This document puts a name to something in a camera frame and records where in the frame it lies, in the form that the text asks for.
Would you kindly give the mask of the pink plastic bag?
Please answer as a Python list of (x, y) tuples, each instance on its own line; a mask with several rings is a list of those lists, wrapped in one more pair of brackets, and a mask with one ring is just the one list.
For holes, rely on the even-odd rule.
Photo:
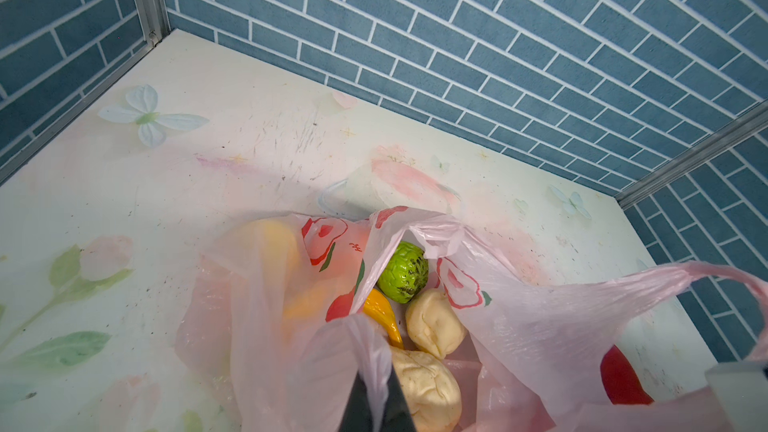
[[(231, 229), (201, 256), (176, 336), (181, 361), (245, 431), (417, 431), (385, 330), (363, 305), (400, 242), (424, 251), (425, 289), (439, 289), (467, 335), (440, 360), (461, 391), (452, 430), (732, 431), (722, 376), (665, 402), (616, 405), (600, 364), (629, 322), (695, 281), (742, 283), (760, 306), (764, 280), (701, 262), (668, 264), (595, 284), (535, 286), (455, 218), (405, 206), (362, 221), (285, 215), (299, 265), (270, 286), (258, 255)], [(389, 300), (404, 348), (410, 302)]]

